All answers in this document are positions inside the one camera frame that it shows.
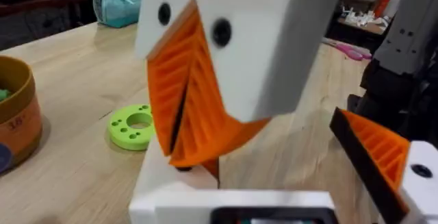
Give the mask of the bare white left gripper left finger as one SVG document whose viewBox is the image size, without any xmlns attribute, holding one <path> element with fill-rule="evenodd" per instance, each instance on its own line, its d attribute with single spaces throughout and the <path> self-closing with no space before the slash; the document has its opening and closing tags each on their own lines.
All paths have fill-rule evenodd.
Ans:
<svg viewBox="0 0 438 224">
<path fill-rule="evenodd" d="M 169 165 L 157 137 L 152 137 L 129 204 L 132 223 L 157 223 L 155 202 L 163 192 L 217 189 L 218 180 L 203 166 L 179 171 Z"/>
</svg>

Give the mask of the white orange left gripper right finger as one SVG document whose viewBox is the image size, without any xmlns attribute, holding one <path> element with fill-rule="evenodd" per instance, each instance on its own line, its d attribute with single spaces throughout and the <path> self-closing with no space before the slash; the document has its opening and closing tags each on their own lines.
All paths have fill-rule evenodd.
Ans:
<svg viewBox="0 0 438 224">
<path fill-rule="evenodd" d="M 330 129 L 379 213 L 379 223 L 437 222 L 437 148 L 335 109 Z"/>
</svg>

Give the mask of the finger of the white orange right gripper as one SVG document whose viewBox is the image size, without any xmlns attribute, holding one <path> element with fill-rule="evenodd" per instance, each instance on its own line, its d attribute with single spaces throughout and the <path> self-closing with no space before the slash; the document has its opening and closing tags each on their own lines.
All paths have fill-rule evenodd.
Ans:
<svg viewBox="0 0 438 224">
<path fill-rule="evenodd" d="M 197 29 L 193 0 L 142 0 L 136 53 L 146 62 L 155 129 L 165 155 L 175 147 Z"/>
<path fill-rule="evenodd" d="M 215 160 L 298 105 L 337 0 L 195 0 L 197 46 L 170 162 Z"/>
</svg>

